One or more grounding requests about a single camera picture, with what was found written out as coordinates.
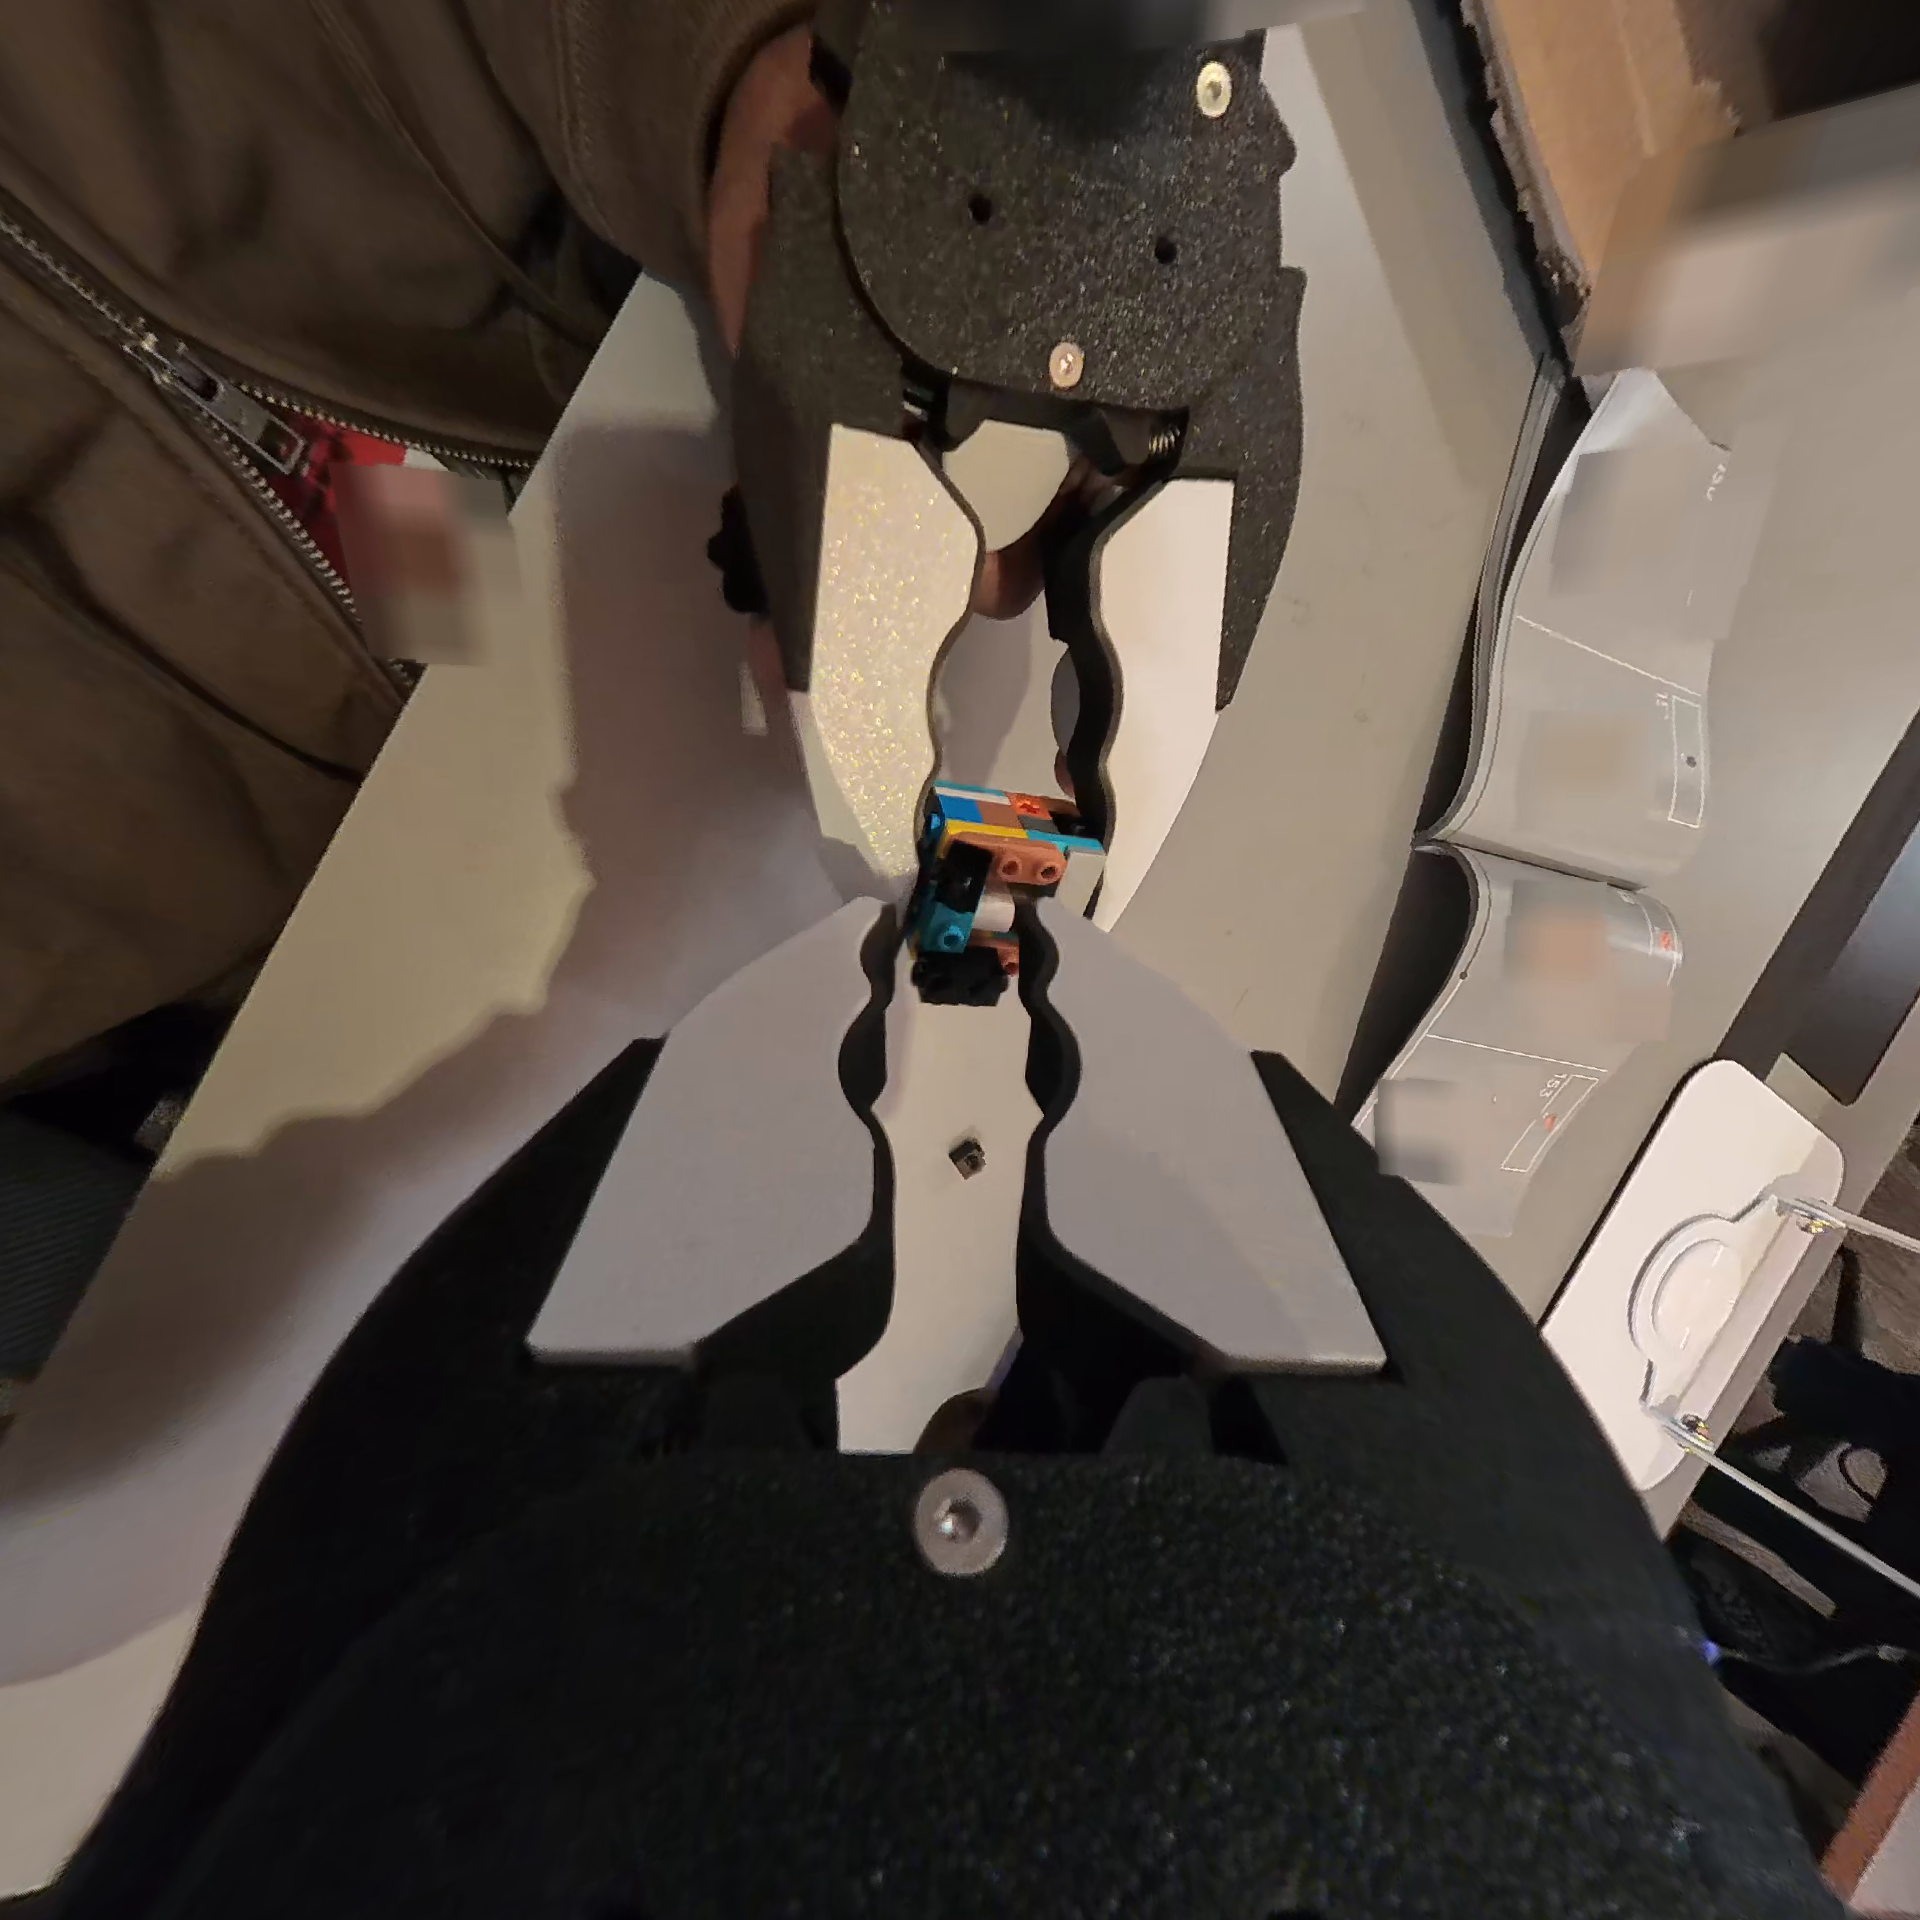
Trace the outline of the cardboard box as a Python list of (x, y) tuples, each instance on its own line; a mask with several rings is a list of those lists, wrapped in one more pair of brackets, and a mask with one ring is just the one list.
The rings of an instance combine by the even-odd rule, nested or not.
[(1740, 365), (1914, 290), (1914, 0), (1466, 6), (1570, 365)]

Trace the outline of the person's left forearm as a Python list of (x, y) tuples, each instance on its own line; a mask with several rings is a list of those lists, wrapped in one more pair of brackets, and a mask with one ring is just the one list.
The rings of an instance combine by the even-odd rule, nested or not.
[(468, 6), (565, 207), (661, 283), (701, 270), (713, 139), (750, 62), (810, 17), (803, 0)]

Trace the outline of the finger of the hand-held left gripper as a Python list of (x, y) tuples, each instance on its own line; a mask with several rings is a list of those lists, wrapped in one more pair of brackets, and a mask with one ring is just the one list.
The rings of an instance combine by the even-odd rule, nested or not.
[(1117, 930), (1215, 731), (1231, 480), (1162, 480), (1098, 511), (1047, 586), (1060, 769), (1106, 849), (1091, 930)]
[(835, 425), (810, 692), (786, 694), (830, 881), (901, 905), (941, 773), (934, 675), (976, 615), (979, 519), (930, 448)]

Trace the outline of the red garment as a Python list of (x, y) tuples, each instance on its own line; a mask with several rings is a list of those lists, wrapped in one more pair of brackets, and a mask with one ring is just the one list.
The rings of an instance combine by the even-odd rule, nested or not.
[(336, 576), (353, 576), (353, 564), (343, 564), (343, 526), (336, 526), (343, 470), (403, 465), (403, 444), (362, 440), (353, 425), (323, 425), (323, 420), (307, 420), (307, 411), (293, 411), (293, 432), (307, 440), (307, 465), (285, 480), (275, 500), (307, 526), (307, 539), (321, 542), (321, 556)]

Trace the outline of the person's brown jacket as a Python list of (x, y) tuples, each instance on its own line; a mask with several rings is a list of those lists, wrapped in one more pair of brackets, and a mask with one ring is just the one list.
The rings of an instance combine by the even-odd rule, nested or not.
[(637, 257), (468, 0), (0, 17), (6, 1077), (232, 987), (403, 707), (293, 411), (526, 480)]

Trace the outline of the multicoloured toy brick block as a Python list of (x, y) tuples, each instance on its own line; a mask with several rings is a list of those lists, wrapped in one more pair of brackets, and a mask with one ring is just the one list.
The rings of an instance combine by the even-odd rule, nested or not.
[(985, 849), (985, 886), (1050, 897), (1072, 912), (1098, 902), (1106, 849), (1065, 795), (934, 782), (919, 865), (948, 862), (952, 843)]

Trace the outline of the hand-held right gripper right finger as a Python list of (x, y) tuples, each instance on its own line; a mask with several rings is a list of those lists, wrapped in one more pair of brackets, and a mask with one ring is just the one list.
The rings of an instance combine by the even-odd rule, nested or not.
[(1249, 1055), (1072, 905), (1018, 912), (1018, 1250), (1228, 1369), (1372, 1377), (1385, 1339)]

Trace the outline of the person's left hand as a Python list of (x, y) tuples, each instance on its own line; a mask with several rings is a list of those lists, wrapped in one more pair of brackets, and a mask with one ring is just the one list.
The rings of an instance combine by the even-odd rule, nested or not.
[(835, 107), (813, 86), (813, 30), (772, 34), (735, 80), (713, 122), (711, 164), (711, 305), (731, 353), (742, 353), (757, 252), (772, 198), (772, 158), (835, 158)]

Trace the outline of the white plastic tray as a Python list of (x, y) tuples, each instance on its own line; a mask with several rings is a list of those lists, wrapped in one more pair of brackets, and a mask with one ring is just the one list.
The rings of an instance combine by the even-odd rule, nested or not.
[(1649, 1525), (1669, 1537), (1700, 1483), (1669, 1421), (1725, 1439), (1833, 1242), (1783, 1197), (1842, 1197), (1842, 1143), (1776, 1084), (1713, 1062), (1629, 1165), (1542, 1316)]

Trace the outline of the open instruction booklet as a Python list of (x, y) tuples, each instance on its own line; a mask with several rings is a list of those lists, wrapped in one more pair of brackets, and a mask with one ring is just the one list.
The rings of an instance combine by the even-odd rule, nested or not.
[(1757, 490), (1659, 368), (1529, 400), (1455, 731), (1380, 953), (1345, 1097), (1385, 1169), (1509, 1241), (1577, 1115), (1669, 1035), (1659, 886), (1708, 825), (1708, 675)]

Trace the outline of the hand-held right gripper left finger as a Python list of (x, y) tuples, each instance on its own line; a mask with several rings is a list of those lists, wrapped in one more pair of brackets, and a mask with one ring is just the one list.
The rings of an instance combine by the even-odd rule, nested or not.
[(688, 1005), (527, 1323), (551, 1366), (697, 1366), (786, 1284), (894, 1241), (901, 920), (845, 902)]

